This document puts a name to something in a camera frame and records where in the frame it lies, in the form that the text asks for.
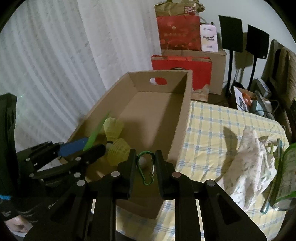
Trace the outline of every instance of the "yellow checkered sheet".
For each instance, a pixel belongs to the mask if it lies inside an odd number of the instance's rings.
[[[284,149],[289,146],[284,129],[276,121],[240,110],[191,101],[176,171],[199,182],[221,177],[236,154],[245,125],[253,126],[259,137],[280,138]],[[279,232],[285,212],[269,208],[268,213],[263,215],[260,213],[263,202],[263,195],[260,195],[247,214],[271,240]],[[197,207],[202,229],[198,203]],[[138,241],[174,240],[175,202],[165,201],[156,220],[145,219],[117,207],[117,231]]]

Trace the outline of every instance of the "shuttlecock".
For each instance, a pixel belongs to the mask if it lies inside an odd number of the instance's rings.
[[[122,138],[117,139],[108,150],[107,160],[111,166],[117,166],[119,163],[128,159],[131,147]]]
[[[107,137],[106,149],[110,149],[113,142],[115,142],[123,129],[123,122],[116,118],[107,118],[104,122],[104,131]]]

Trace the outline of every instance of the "wall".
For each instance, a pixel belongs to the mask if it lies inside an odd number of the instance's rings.
[[[269,33],[270,41],[276,39],[278,42],[296,53],[296,43],[283,21],[272,7],[263,0],[200,0],[206,10],[200,13],[207,22],[214,22],[217,32],[220,31],[219,15],[225,15],[242,19],[243,32],[247,32],[248,24],[253,25]],[[227,63],[224,81],[227,81],[229,68],[229,51],[227,50]],[[246,88],[249,84],[252,71],[252,55],[247,52],[235,53],[232,67],[232,79],[235,72],[239,69],[237,80]],[[255,78],[260,78],[266,60],[258,59]]]

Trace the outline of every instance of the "crumpled fabric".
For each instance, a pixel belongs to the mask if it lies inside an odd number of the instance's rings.
[[[256,130],[246,126],[237,154],[217,184],[241,209],[248,211],[276,176],[274,162]]]

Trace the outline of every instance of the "curtain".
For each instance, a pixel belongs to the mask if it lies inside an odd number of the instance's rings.
[[[0,33],[0,94],[18,97],[16,149],[66,142],[126,72],[160,54],[155,0],[26,0]]]
[[[159,0],[78,0],[94,59],[106,88],[127,71],[152,70],[161,54],[154,5]]]

